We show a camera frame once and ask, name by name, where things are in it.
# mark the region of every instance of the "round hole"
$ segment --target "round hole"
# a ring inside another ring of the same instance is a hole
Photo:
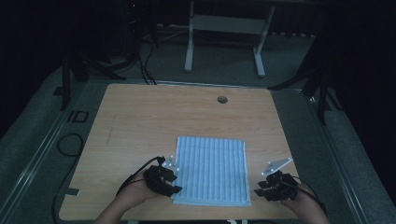
[[[227,104],[228,99],[225,96],[219,96],[218,97],[218,102],[221,103],[221,104]]]

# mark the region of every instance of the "grid pattern cloth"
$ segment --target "grid pattern cloth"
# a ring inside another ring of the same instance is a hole
[[[236,139],[180,136],[177,180],[183,190],[174,203],[250,206],[245,142]]]

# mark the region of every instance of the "white clip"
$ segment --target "white clip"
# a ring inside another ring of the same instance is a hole
[[[170,155],[166,161],[161,164],[163,168],[166,168],[168,170],[171,170],[174,172],[174,174],[178,171],[178,168],[176,166],[176,162],[174,161],[174,156]]]
[[[280,170],[281,168],[283,168],[292,161],[293,159],[290,157],[280,161],[269,161],[267,168],[265,169],[264,172],[262,172],[262,176],[267,177],[268,175],[275,173],[276,171]]]

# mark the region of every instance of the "white metal frame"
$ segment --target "white metal frame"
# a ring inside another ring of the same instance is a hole
[[[259,45],[253,48],[253,55],[256,62],[258,76],[265,77],[261,53],[265,37],[267,37],[268,34],[268,28],[271,24],[271,19],[274,15],[274,11],[275,7],[270,7],[266,20],[194,15],[194,1],[191,0],[189,45],[187,46],[186,64],[184,66],[184,70],[186,72],[190,72],[192,70],[192,58],[194,53],[194,30],[231,32],[261,36]]]

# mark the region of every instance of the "human hand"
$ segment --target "human hand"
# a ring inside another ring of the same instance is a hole
[[[158,196],[159,194],[152,191],[146,186],[144,180],[143,170],[131,180],[131,184],[126,186],[114,199],[114,203],[117,204],[123,212],[128,211],[132,207],[135,207],[145,200]]]
[[[306,192],[314,196],[312,190],[310,190],[306,186],[299,185],[298,188],[305,190]],[[288,207],[292,212],[294,212],[294,214],[296,214],[297,217],[306,224],[330,223],[329,219],[327,219],[326,214],[323,212],[319,204],[301,190],[298,190],[295,200],[282,200],[281,203]]]
[[[95,220],[95,224],[115,224],[119,223],[122,215],[129,209],[138,206],[149,198],[158,196],[146,186],[142,171],[131,180],[131,184],[126,186],[108,207]]]

